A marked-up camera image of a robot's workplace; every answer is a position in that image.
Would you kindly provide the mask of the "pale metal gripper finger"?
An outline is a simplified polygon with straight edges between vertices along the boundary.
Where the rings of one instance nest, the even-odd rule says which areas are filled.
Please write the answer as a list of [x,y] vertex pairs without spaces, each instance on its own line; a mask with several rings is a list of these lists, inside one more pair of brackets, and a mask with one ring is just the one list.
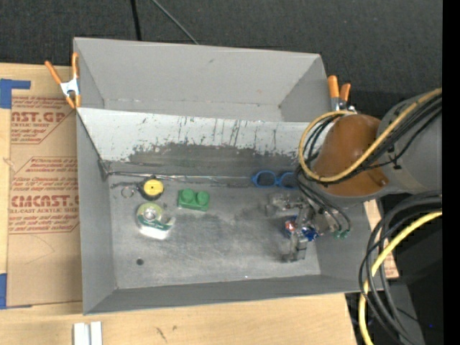
[[307,228],[302,227],[296,230],[285,230],[285,236],[290,240],[288,253],[282,255],[284,262],[297,262],[305,259],[308,246]]
[[299,195],[273,193],[268,196],[265,214],[268,217],[294,216],[306,207],[306,201]]

